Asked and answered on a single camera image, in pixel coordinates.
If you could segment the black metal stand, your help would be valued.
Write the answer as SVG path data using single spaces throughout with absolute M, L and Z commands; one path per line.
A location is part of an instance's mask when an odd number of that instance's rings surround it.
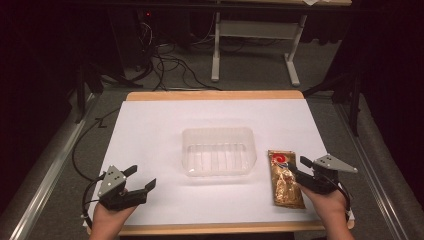
M 76 99 L 78 109 L 76 123 L 81 123 L 87 113 L 86 104 L 88 99 L 86 97 L 85 87 L 88 86 L 90 91 L 94 94 L 101 94 L 103 92 L 103 86 L 101 84 L 103 75 L 127 87 L 142 88 L 142 85 L 115 74 L 98 64 L 91 62 L 80 64 L 76 72 Z
M 358 114 L 362 74 L 357 71 L 342 73 L 337 77 L 324 80 L 318 85 L 302 92 L 305 98 L 320 91 L 332 89 L 334 103 L 349 103 L 348 125 L 355 136 L 358 136 Z

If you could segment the person's right hand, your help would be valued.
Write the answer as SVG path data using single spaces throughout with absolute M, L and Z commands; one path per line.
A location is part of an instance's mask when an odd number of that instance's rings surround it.
M 328 230 L 349 229 L 345 216 L 346 201 L 340 192 L 334 191 L 328 195 L 320 195 L 302 185 L 299 188 L 311 200 L 326 235 Z

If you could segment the clear plastic container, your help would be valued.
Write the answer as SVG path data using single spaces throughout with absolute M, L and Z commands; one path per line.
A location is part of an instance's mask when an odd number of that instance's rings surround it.
M 246 175 L 256 159 L 250 128 L 192 128 L 182 132 L 182 165 L 187 176 Z

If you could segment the white desk frame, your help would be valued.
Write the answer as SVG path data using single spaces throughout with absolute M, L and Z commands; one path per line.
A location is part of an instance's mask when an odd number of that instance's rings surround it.
M 218 82 L 220 79 L 220 38 L 239 37 L 273 40 L 290 40 L 292 45 L 286 52 L 284 62 L 293 87 L 300 86 L 300 80 L 294 64 L 296 54 L 307 16 L 302 15 L 296 23 L 276 23 L 242 20 L 222 20 L 220 13 L 215 14 L 214 51 L 212 55 L 211 80 Z

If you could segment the silver metal rail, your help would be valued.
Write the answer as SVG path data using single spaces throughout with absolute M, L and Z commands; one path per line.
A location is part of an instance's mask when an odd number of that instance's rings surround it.
M 424 240 L 424 211 L 392 158 L 368 108 L 360 111 L 357 135 L 348 122 L 348 111 L 336 112 L 359 155 L 360 166 L 393 240 Z
M 87 116 L 100 98 L 90 93 L 85 98 L 85 113 L 81 120 L 76 96 L 67 119 L 57 130 L 41 156 L 24 178 L 5 212 L 0 216 L 0 240 L 27 240 L 47 204 L 62 174 Z

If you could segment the person's left hand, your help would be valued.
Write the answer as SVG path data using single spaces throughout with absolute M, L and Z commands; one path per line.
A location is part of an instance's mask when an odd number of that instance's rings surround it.
M 112 211 L 98 203 L 94 209 L 91 232 L 96 230 L 114 232 L 118 236 L 124 223 L 135 210 L 135 207 L 130 207 L 121 211 Z

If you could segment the dark computer tower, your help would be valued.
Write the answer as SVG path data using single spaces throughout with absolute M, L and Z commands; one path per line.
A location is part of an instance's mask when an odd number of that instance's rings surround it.
M 140 20 L 136 9 L 111 9 L 108 15 L 123 70 L 145 69 L 153 54 L 151 28 Z

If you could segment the white table sheet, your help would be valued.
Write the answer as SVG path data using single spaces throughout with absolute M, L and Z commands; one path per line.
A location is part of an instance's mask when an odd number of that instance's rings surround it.
M 245 176 L 189 177 L 182 167 L 182 133 L 189 128 L 248 127 L 257 160 Z M 138 167 L 127 187 L 157 182 L 130 226 L 314 221 L 311 205 L 277 207 L 273 202 L 270 150 L 316 159 L 327 150 L 303 99 L 126 101 L 104 158 L 105 166 Z

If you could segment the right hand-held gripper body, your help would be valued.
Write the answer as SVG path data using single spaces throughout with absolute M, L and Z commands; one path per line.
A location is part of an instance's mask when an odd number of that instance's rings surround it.
M 340 171 L 348 173 L 358 172 L 356 167 L 330 154 L 311 161 L 313 162 L 313 166 L 310 169 L 313 174 L 310 175 L 298 169 L 298 174 L 295 179 L 298 184 L 321 195 L 330 194 L 339 188 L 340 181 L 338 173 Z

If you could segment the gold snack packet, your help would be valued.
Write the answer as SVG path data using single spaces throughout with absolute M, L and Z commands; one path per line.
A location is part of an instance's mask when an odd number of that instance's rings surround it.
M 305 209 L 302 192 L 290 166 L 296 166 L 296 154 L 293 151 L 269 150 L 271 182 L 274 204 L 290 209 Z

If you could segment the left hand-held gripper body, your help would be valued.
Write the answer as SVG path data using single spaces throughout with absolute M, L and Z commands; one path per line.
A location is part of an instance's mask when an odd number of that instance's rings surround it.
M 107 169 L 97 196 L 99 202 L 108 210 L 121 211 L 147 202 L 147 195 L 142 194 L 141 189 L 126 190 L 127 178 L 123 171 L 114 165 Z

